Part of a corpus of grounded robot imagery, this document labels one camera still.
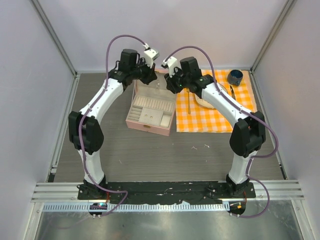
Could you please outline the pink jewelry box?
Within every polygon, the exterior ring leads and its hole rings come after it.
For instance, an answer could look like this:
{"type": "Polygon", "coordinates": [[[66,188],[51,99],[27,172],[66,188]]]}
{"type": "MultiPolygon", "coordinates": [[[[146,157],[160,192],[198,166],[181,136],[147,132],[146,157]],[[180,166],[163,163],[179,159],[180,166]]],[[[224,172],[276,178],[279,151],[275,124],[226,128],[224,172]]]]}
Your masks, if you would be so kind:
{"type": "Polygon", "coordinates": [[[176,112],[177,95],[166,88],[166,72],[160,69],[156,71],[157,79],[149,85],[140,80],[134,81],[131,106],[125,121],[130,129],[169,136],[176,112]],[[168,128],[160,126],[163,115],[171,116],[168,128]]]}

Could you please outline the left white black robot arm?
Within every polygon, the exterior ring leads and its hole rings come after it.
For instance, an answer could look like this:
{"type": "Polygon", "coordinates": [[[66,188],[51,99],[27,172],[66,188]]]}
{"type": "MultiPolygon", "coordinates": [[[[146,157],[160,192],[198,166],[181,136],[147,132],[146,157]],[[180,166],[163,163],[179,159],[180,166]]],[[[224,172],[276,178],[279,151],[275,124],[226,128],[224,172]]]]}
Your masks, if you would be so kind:
{"type": "Polygon", "coordinates": [[[123,49],[120,59],[108,72],[95,96],[80,111],[69,114],[69,140],[78,150],[84,168],[83,183],[77,186],[78,199],[101,200],[107,196],[106,175],[100,158],[104,142],[101,121],[113,102],[134,80],[148,85],[157,79],[155,60],[158,57],[159,52],[152,48],[147,48],[143,56],[136,50],[123,49]]]}

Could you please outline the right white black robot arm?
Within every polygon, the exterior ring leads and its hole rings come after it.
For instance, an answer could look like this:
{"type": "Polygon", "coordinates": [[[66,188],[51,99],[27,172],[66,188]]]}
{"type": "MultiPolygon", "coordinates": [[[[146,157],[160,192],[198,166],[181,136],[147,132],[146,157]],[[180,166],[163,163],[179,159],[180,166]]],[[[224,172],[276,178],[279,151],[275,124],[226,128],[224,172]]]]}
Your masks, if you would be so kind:
{"type": "Polygon", "coordinates": [[[213,74],[203,75],[195,57],[177,60],[171,56],[161,66],[168,69],[166,88],[174,94],[188,89],[210,103],[232,126],[229,145],[234,152],[232,165],[226,175],[226,193],[233,198],[241,195],[249,184],[249,162],[266,141],[265,117],[260,111],[251,112],[215,81],[213,74]]]}

